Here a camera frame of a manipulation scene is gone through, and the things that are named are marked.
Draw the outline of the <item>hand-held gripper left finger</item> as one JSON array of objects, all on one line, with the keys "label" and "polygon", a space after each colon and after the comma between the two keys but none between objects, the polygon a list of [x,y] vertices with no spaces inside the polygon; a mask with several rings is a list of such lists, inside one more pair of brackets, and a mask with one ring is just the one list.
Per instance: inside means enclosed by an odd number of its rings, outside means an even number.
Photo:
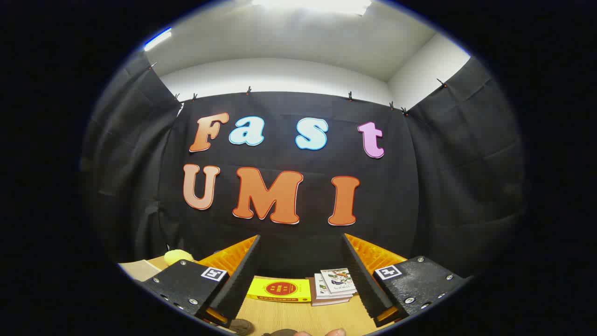
[{"label": "hand-held gripper left finger", "polygon": [[139,285],[167,305],[228,328],[260,264],[260,235],[200,261],[180,259]]}]

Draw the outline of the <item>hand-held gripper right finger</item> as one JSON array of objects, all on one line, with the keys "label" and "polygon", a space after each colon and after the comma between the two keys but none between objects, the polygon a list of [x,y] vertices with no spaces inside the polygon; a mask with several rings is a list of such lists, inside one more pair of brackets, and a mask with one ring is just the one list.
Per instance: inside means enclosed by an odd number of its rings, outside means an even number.
[{"label": "hand-held gripper right finger", "polygon": [[407,259],[349,234],[342,240],[347,269],[376,327],[420,314],[469,282],[428,257]]}]

